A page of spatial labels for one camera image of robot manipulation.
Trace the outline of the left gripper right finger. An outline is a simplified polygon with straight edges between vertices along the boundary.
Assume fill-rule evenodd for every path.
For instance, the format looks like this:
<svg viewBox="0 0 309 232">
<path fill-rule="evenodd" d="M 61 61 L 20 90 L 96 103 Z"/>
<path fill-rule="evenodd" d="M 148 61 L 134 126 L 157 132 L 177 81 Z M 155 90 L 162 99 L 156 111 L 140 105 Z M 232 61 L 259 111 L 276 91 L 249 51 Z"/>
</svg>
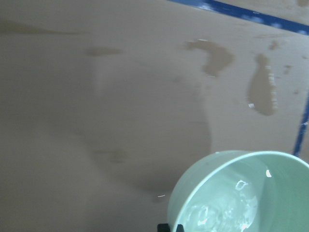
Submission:
<svg viewBox="0 0 309 232">
<path fill-rule="evenodd" d="M 184 232 L 183 222 L 181 220 L 177 222 L 176 232 Z"/>
</svg>

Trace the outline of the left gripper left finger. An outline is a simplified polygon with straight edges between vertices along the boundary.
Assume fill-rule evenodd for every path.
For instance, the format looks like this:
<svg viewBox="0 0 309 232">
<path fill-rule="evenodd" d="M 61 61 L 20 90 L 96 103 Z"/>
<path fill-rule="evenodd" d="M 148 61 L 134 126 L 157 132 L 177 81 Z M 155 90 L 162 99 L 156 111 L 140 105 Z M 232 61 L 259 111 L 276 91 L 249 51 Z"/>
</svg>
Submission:
<svg viewBox="0 0 309 232">
<path fill-rule="evenodd" d="M 169 224 L 168 223 L 159 223 L 157 225 L 157 232 L 169 232 Z"/>
</svg>

